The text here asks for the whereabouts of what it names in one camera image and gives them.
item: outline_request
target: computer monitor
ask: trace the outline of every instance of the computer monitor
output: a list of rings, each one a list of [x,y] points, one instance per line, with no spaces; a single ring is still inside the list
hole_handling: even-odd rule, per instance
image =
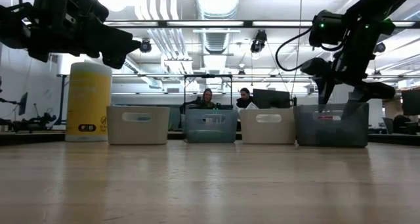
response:
[[[290,93],[283,91],[254,89],[253,102],[260,109],[290,108]]]
[[[19,102],[19,116],[25,114],[26,112],[26,102],[28,101],[28,93],[25,93]]]
[[[404,115],[420,115],[420,89],[402,91],[401,96]]]

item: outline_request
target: robotic arm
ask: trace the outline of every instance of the robotic arm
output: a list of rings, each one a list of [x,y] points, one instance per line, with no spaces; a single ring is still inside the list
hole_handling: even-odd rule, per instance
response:
[[[48,61],[50,53],[86,54],[105,65],[123,66],[128,53],[141,42],[133,35],[104,25],[109,12],[98,0],[35,0],[12,7],[0,5],[0,41],[27,49],[31,57]]]
[[[381,34],[391,34],[395,25],[387,19],[407,0],[359,0],[345,14],[321,11],[314,17],[309,43],[326,51],[337,51],[333,62],[313,58],[300,65],[301,71],[313,76],[319,90],[318,104],[326,104],[334,86],[354,86],[350,101],[391,99],[395,89],[381,82],[366,83],[369,61]],[[338,45],[328,49],[322,44]]]

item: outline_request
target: security camera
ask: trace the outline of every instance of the security camera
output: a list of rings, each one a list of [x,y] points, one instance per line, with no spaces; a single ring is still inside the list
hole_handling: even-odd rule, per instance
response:
[[[383,53],[385,52],[385,50],[387,49],[387,47],[385,46],[384,43],[380,43],[377,44],[375,49],[373,50],[374,53]]]
[[[140,52],[149,53],[152,50],[152,45],[150,44],[150,39],[143,39],[140,46]]]
[[[260,53],[265,47],[265,42],[267,41],[267,34],[265,30],[258,30],[255,39],[252,41],[251,52]]]

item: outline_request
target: beige storage bin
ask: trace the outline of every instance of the beige storage bin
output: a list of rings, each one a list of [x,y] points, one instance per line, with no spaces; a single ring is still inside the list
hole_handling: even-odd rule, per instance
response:
[[[242,141],[249,144],[295,144],[293,109],[240,111]]]
[[[111,145],[165,145],[170,111],[167,107],[107,107],[108,142]]]

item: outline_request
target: wooden table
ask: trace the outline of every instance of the wooden table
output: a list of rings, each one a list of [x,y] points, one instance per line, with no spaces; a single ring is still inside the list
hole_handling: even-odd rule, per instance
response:
[[[420,149],[0,147],[2,223],[418,223]]]

